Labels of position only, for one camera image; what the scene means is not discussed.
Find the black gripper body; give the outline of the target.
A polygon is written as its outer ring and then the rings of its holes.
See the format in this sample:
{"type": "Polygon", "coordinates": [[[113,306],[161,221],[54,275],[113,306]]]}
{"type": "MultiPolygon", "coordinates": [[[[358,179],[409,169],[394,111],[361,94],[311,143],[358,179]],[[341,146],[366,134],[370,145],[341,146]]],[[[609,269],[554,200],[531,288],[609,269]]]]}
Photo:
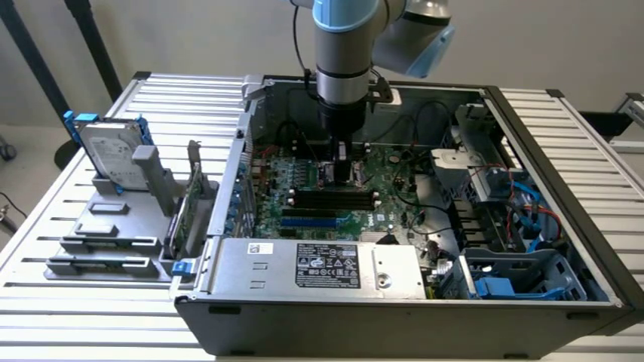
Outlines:
{"type": "Polygon", "coordinates": [[[351,143],[353,134],[365,122],[365,100],[355,103],[317,102],[317,119],[330,138],[346,144],[351,143]]]}

